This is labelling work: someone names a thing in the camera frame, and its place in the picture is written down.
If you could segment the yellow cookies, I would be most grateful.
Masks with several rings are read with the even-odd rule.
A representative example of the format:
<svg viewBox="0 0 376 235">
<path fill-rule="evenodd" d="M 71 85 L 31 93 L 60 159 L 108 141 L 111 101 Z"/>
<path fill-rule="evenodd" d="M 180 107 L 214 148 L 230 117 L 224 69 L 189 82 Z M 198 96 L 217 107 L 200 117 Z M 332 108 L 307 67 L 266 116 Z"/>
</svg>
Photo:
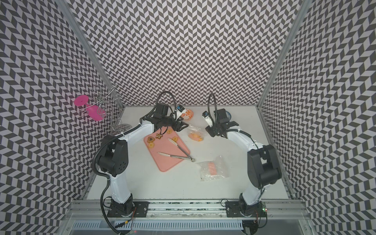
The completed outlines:
<svg viewBox="0 0 376 235">
<path fill-rule="evenodd" d="M 197 133 L 189 133 L 189 137 L 196 142 L 203 141 L 203 137 Z"/>
</svg>

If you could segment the clear resealable bag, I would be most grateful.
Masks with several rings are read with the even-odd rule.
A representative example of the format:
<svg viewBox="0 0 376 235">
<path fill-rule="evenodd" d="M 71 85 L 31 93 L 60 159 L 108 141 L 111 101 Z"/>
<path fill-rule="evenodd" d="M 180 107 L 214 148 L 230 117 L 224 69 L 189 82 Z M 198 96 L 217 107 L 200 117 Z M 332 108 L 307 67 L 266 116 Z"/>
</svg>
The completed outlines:
<svg viewBox="0 0 376 235">
<path fill-rule="evenodd" d="M 204 140 L 204 133 L 201 128 L 189 125 L 188 137 L 196 142 L 202 142 Z"/>
</svg>

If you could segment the clear bag with pink contents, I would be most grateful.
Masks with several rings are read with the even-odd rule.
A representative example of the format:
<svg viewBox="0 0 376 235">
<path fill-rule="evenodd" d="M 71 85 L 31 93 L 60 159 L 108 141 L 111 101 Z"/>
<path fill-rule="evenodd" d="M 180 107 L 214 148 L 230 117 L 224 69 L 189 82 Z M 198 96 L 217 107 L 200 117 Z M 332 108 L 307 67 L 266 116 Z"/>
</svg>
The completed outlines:
<svg viewBox="0 0 376 235">
<path fill-rule="evenodd" d="M 229 177 L 227 165 L 222 156 L 217 156 L 212 161 L 197 163 L 201 181 L 218 180 Z"/>
</svg>

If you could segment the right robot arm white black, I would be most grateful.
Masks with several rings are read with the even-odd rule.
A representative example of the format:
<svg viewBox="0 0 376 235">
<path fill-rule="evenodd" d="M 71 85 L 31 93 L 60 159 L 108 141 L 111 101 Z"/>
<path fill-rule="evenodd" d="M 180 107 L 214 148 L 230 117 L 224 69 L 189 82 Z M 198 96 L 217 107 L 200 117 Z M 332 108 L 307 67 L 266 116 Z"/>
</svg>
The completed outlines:
<svg viewBox="0 0 376 235">
<path fill-rule="evenodd" d="M 226 110 L 218 109 L 214 93 L 208 97 L 207 111 L 202 116 L 211 137 L 226 138 L 246 152 L 246 170 L 249 185 L 240 194 L 239 212 L 244 217 L 261 216 L 261 199 L 267 188 L 282 178 L 282 167 L 272 145 L 262 145 L 231 121 Z"/>
</svg>

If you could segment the pink plastic tray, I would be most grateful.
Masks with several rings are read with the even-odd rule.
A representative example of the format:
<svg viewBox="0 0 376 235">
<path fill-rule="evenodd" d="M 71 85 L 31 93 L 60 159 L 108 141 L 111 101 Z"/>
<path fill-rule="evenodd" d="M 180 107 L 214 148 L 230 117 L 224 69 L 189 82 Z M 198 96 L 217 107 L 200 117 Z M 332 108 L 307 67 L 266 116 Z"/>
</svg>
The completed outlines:
<svg viewBox="0 0 376 235">
<path fill-rule="evenodd" d="M 179 149 L 176 145 L 169 141 L 172 140 L 173 137 L 178 137 L 179 140 L 176 142 L 187 154 L 190 154 L 190 150 L 187 148 L 185 143 L 181 140 L 178 136 L 177 132 L 173 130 L 171 134 L 167 133 L 168 129 L 172 129 L 171 127 L 163 127 L 162 129 L 158 129 L 156 132 L 144 137 L 144 143 L 149 150 L 154 162 L 156 163 L 158 169 L 161 172 L 167 172 L 179 163 L 183 161 L 181 158 L 173 158 L 170 156 L 162 155 L 160 153 L 169 154 L 169 155 L 176 155 L 181 157 L 187 157 L 187 155 Z M 159 140 L 156 138 L 156 134 L 162 134 L 163 137 Z M 155 141 L 153 142 L 155 146 L 153 148 L 148 147 L 147 138 L 154 137 Z"/>
</svg>

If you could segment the heart chocolate cookie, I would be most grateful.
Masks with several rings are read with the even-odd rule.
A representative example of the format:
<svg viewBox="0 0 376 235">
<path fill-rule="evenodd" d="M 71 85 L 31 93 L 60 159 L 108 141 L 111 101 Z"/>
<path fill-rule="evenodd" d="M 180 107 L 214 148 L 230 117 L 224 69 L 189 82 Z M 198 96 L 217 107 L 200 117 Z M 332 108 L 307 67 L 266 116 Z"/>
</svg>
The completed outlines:
<svg viewBox="0 0 376 235">
<path fill-rule="evenodd" d="M 154 141 L 155 141 L 155 138 L 152 137 L 152 136 L 150 136 L 150 137 L 147 138 L 147 142 L 148 142 L 148 143 L 152 143 L 152 142 L 154 142 Z"/>
</svg>

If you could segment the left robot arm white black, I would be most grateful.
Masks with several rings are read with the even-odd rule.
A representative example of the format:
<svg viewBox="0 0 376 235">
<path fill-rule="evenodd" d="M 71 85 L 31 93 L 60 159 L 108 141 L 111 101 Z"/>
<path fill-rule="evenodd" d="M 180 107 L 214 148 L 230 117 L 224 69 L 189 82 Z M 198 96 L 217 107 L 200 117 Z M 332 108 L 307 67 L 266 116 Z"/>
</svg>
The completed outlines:
<svg viewBox="0 0 376 235">
<path fill-rule="evenodd" d="M 129 164 L 128 147 L 143 140 L 160 129 L 169 127 L 176 132 L 189 125 L 180 117 L 185 109 L 177 105 L 175 96 L 169 91 L 161 92 L 152 110 L 140 118 L 139 124 L 115 136 L 106 136 L 92 161 L 92 169 L 97 176 L 105 177 L 106 188 L 100 196 L 104 210 L 104 193 L 111 189 L 111 211 L 119 216 L 129 217 L 134 212 L 133 196 L 121 176 Z"/>
</svg>

